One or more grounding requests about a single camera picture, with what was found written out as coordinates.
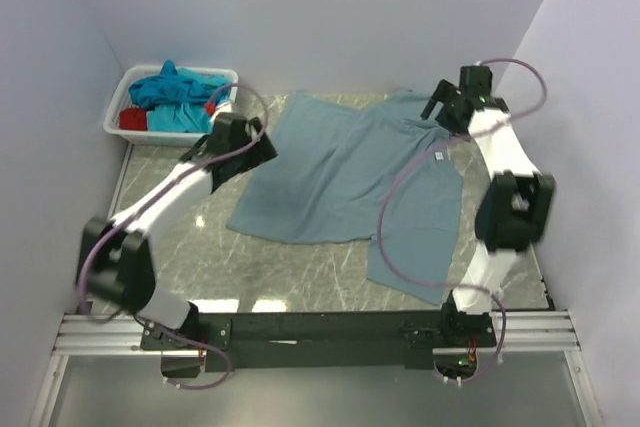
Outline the grey-blue t shirt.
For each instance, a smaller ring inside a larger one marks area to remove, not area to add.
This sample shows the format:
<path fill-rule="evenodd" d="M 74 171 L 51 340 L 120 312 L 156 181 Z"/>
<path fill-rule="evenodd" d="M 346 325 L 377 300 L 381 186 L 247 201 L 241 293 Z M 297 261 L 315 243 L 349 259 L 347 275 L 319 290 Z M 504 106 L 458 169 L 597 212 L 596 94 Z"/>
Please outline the grey-blue t shirt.
<path fill-rule="evenodd" d="M 397 189 L 403 168 L 448 133 L 423 120 L 429 96 L 401 90 L 357 110 L 291 95 L 227 228 L 291 244 L 366 240 L 369 280 L 439 304 L 456 242 L 463 178 L 439 149 Z"/>

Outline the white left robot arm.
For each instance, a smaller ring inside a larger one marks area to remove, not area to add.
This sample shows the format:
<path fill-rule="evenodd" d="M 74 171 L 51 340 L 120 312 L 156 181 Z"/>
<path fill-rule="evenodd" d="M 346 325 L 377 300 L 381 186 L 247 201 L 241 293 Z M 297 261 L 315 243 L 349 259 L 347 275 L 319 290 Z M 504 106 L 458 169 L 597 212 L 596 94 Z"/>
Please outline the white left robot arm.
<path fill-rule="evenodd" d="M 92 218 L 85 225 L 76 274 L 80 295 L 96 296 L 163 327 L 176 348 L 203 340 L 198 307 L 158 284 L 151 249 L 193 205 L 276 156 L 260 118 L 215 115 L 212 132 L 144 197 L 108 220 Z"/>

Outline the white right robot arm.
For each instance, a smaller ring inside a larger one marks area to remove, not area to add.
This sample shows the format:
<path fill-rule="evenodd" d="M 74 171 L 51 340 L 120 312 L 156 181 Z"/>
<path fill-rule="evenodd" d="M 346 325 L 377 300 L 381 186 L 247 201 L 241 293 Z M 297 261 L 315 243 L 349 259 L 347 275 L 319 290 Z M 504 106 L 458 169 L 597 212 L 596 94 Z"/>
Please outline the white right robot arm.
<path fill-rule="evenodd" d="M 501 285 L 525 252 L 543 237 L 556 182 L 524 151 L 504 99 L 493 93 L 491 60 L 463 66 L 457 83 L 441 80 L 422 118 L 433 118 L 454 139 L 476 143 L 490 182 L 477 209 L 476 248 L 462 282 L 442 308 L 439 334 L 460 346 L 492 331 L 490 311 Z"/>

